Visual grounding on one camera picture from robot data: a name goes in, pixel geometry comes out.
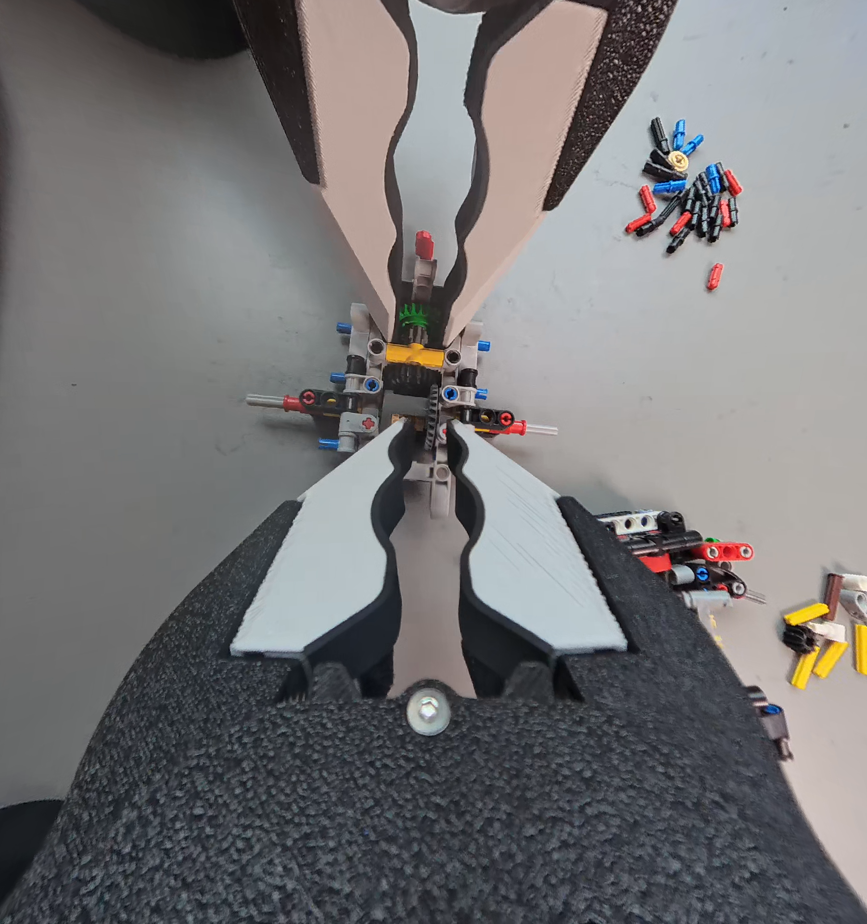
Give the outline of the dark blurred object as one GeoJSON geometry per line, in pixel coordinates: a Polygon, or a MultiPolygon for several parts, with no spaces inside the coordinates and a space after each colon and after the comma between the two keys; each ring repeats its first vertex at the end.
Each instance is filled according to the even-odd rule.
{"type": "Polygon", "coordinates": [[[150,48],[194,60],[248,50],[231,1],[79,1],[80,6],[150,48]]]}

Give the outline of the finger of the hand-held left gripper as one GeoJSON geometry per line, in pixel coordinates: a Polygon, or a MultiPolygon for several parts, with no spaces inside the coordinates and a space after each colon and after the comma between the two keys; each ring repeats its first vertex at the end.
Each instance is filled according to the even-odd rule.
{"type": "Polygon", "coordinates": [[[600,6],[565,1],[515,2],[484,15],[465,90],[475,148],[444,284],[446,340],[472,320],[543,220],[607,18],[600,6]]]}
{"type": "Polygon", "coordinates": [[[414,105],[407,2],[297,2],[319,186],[370,283],[371,317],[395,326],[403,210],[394,153],[414,105]]]}

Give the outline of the black lego chassis with steering wheel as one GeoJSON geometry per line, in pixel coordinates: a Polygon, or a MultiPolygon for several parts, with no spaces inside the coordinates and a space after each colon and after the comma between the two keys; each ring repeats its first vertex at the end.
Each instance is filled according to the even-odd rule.
{"type": "Polygon", "coordinates": [[[738,600],[766,602],[737,572],[738,564],[754,558],[748,542],[706,538],[677,511],[621,511],[597,519],[700,618],[713,623],[718,610],[738,600]]]}

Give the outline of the person's dark clothing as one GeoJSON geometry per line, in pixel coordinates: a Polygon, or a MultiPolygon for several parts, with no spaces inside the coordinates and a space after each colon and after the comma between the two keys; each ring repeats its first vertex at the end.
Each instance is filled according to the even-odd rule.
{"type": "Polygon", "coordinates": [[[46,799],[0,808],[0,905],[32,863],[62,804],[46,799]]]}

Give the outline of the grey differential gear assembly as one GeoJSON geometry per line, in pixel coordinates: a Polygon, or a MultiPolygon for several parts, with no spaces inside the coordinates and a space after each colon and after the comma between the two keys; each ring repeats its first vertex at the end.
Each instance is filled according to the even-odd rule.
{"type": "Polygon", "coordinates": [[[415,432],[414,459],[406,480],[429,490],[431,518],[445,518],[453,477],[447,464],[449,422],[472,424],[485,438],[499,435],[556,436],[555,426],[527,422],[514,411],[488,407],[488,391],[478,385],[478,359],[490,350],[483,325],[470,322],[444,341],[443,290],[435,286],[434,239],[420,230],[415,237],[413,274],[402,282],[395,326],[386,339],[367,306],[353,303],[349,322],[336,332],[347,340],[346,367],[330,375],[327,388],[305,388],[298,395],[247,395],[248,406],[306,415],[336,425],[334,437],[320,448],[351,455],[371,438],[399,422],[415,432]]]}

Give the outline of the grey desk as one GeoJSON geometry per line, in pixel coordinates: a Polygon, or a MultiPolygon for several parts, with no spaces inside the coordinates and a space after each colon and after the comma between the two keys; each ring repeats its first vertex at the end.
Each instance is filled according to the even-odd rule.
{"type": "MultiPolygon", "coordinates": [[[[3,805],[64,795],[163,619],[333,465],[311,421],[243,401],[325,384],[361,296],[247,55],[0,2],[0,136],[3,805]]],[[[775,637],[826,568],[867,574],[867,2],[680,2],[482,316],[491,398],[559,428],[509,456],[590,510],[754,545],[768,604],[718,629],[867,905],[867,679],[790,689],[775,637]],[[736,227],[670,257],[624,233],[655,117],[743,188],[736,227]]]]}

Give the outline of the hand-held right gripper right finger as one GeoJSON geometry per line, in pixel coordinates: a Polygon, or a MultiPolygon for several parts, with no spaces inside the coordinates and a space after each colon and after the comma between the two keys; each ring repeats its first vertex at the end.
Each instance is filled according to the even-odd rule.
{"type": "Polygon", "coordinates": [[[476,695],[498,698],[523,663],[622,653],[610,610],[560,495],[475,433],[447,428],[456,514],[468,534],[460,560],[461,647],[476,695]]]}

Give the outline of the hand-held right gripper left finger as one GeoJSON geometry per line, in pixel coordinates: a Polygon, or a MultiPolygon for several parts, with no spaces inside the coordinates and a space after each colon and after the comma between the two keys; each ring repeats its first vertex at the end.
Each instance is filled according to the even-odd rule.
{"type": "Polygon", "coordinates": [[[364,697],[394,682],[401,594],[391,534],[405,512],[412,425],[391,425],[281,511],[288,531],[230,642],[234,657],[342,664],[364,697]]]}

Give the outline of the pile of coloured toy pins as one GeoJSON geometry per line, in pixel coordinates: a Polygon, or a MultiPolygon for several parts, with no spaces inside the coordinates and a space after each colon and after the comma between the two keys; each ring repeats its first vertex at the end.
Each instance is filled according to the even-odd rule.
{"type": "Polygon", "coordinates": [[[691,156],[704,142],[704,135],[689,136],[686,122],[667,128],[659,117],[649,125],[650,153],[641,170],[647,183],[638,190],[642,214],[630,221],[624,233],[637,238],[666,230],[665,255],[670,257],[693,237],[714,244],[728,229],[739,224],[740,181],[722,163],[706,165],[692,173],[691,156]],[[667,156],[681,150],[689,157],[685,176],[675,173],[667,156]]]}

